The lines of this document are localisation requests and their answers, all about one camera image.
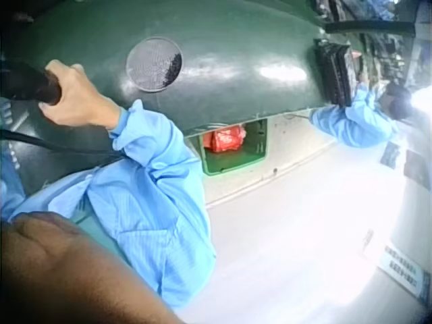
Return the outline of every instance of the green tray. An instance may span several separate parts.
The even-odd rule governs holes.
[[[213,153],[203,146],[203,135],[196,136],[192,143],[198,151],[202,168],[208,176],[241,169],[262,161],[267,154],[267,119],[244,124],[246,137],[238,151]]]

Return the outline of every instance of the black handle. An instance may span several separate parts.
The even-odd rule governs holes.
[[[17,61],[1,61],[0,94],[11,100],[37,100],[56,105],[61,98],[57,77]]]

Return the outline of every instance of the person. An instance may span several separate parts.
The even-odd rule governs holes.
[[[64,126],[104,127],[114,150],[127,158],[71,174],[26,197],[3,143],[1,220],[33,211],[70,219],[131,266],[170,307],[184,306],[215,264],[200,160],[174,124],[145,110],[141,100],[126,111],[98,93],[81,65],[54,60],[47,69],[57,76],[62,97],[54,106],[40,104],[45,117]],[[4,248],[9,244],[2,244],[2,253]],[[42,262],[38,257],[43,256],[32,256]]]
[[[376,101],[376,89],[369,89],[367,76],[360,77],[350,107],[338,105],[318,108],[309,120],[321,131],[348,146],[366,148],[386,142],[398,131],[395,121],[412,114],[407,90],[399,94],[385,92]]]
[[[135,271],[64,217],[21,213],[1,231],[2,323],[182,323]]]

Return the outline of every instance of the hand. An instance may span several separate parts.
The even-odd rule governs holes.
[[[97,91],[82,65],[69,67],[53,60],[46,69],[59,79],[61,99],[54,106],[39,104],[45,117],[65,126],[96,125],[110,130],[117,126],[120,108]]]
[[[366,87],[369,87],[369,76],[366,71],[360,73],[360,75],[358,76],[358,81],[365,84]]]
[[[131,268],[58,214],[1,223],[0,247],[2,323],[181,323]]]

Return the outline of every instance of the black cable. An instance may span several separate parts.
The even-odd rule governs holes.
[[[44,149],[57,151],[60,153],[75,153],[75,154],[89,154],[89,155],[112,155],[115,157],[124,157],[125,155],[117,151],[104,151],[104,150],[90,150],[90,149],[78,149],[66,146],[61,146],[42,140],[37,137],[12,132],[10,130],[0,130],[0,140],[12,140],[15,142],[23,142],[30,145],[36,145],[43,147]]]

